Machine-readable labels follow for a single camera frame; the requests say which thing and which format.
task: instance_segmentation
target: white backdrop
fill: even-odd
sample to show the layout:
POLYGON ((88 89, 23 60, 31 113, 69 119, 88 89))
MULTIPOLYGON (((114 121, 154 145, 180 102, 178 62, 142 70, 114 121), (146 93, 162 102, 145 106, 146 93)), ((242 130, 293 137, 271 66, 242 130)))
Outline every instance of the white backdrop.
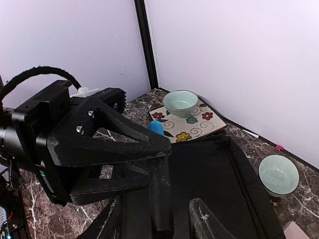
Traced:
MULTIPOLYGON (((0 0, 0 55, 4 82, 48 65, 90 89, 122 88, 128 100, 150 89, 133 0, 0 0)), ((4 106, 18 106, 57 79, 27 80, 4 106)))
POLYGON ((159 85, 319 168, 319 2, 147 0, 159 85))

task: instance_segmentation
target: bowl rim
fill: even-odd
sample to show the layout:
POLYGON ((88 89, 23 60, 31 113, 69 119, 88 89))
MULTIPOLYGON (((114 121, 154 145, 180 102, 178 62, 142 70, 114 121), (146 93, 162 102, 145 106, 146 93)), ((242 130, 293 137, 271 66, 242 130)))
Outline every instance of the bowl rim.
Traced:
POLYGON ((258 166, 258 176, 259 176, 259 179, 260 179, 261 183, 263 184, 263 186, 264 186, 268 191, 272 192, 273 194, 280 195, 280 196, 287 196, 287 195, 289 195, 289 194, 292 194, 292 193, 298 188, 299 183, 300 183, 300 175, 299 175, 298 168, 295 166, 295 164, 294 164, 290 159, 288 159, 287 157, 284 157, 284 156, 282 156, 282 155, 279 155, 279 154, 268 155, 268 156, 265 157, 263 160, 261 160, 261 162, 260 162, 260 164, 259 164, 259 166, 258 166), (273 157, 273 156, 279 156, 279 157, 281 157, 281 158, 284 158, 285 160, 288 160, 289 162, 291 162, 291 163, 293 164, 293 166, 295 167, 295 169, 296 169, 296 171, 297 171, 297 174, 298 174, 298 183, 297 183, 296 187, 295 187, 291 192, 289 192, 289 193, 285 193, 285 194, 276 193, 276 192, 274 192, 273 190, 269 189, 269 188, 264 184, 263 180, 261 179, 261 176, 260 176, 260 166, 261 166, 262 162, 263 162, 266 158, 268 158, 268 157, 273 157))
POLYGON ((170 110, 174 110, 174 111, 185 111, 185 110, 189 110, 189 109, 193 108, 194 106, 196 106, 197 103, 198 103, 198 99, 199 99, 199 98, 198 98, 198 95, 195 94, 195 93, 192 92, 192 91, 189 91, 189 90, 174 90, 174 91, 168 92, 168 93, 163 97, 163 99, 162 99, 162 104, 163 104, 166 108, 168 108, 168 109, 170 109, 170 110), (167 105, 164 103, 164 99, 165 99, 166 96, 168 96, 170 93, 173 93, 173 92, 176 92, 176 91, 186 91, 186 92, 189 92, 189 93, 192 93, 193 95, 195 95, 196 98, 197 98, 197 101, 196 101, 195 105, 192 105, 192 106, 190 106, 190 107, 188 107, 188 108, 185 108, 185 109, 174 109, 174 108, 172 108, 172 107, 167 106, 167 105))

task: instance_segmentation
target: bowl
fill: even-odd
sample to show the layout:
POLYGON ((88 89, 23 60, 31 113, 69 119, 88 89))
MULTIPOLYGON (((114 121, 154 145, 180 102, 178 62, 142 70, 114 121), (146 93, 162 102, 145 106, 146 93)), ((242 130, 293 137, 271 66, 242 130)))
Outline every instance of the bowl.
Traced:
POLYGON ((268 156, 261 161, 258 171, 267 192, 273 197, 288 195, 298 187, 298 170, 286 157, 268 156))
POLYGON ((163 99, 166 109, 178 118, 187 117, 196 106, 198 97, 191 91, 169 92, 163 99))

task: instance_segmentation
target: red wire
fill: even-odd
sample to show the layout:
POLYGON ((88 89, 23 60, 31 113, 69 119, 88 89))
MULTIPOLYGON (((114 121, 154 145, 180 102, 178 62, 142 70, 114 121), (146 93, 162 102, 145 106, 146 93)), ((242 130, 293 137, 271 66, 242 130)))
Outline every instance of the red wire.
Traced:
POLYGON ((11 213, 10 217, 8 217, 8 222, 11 222, 13 216, 13 212, 11 213))

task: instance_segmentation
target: silver screw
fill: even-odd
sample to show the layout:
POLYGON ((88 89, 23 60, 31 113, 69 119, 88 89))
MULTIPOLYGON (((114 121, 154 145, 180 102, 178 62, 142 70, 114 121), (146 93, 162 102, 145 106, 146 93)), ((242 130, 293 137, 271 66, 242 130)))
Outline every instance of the silver screw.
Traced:
POLYGON ((90 117, 94 118, 94 111, 89 111, 89 112, 88 112, 88 115, 89 115, 90 117))
POLYGON ((76 131, 81 134, 81 135, 84 135, 84 127, 79 125, 76 127, 76 131))

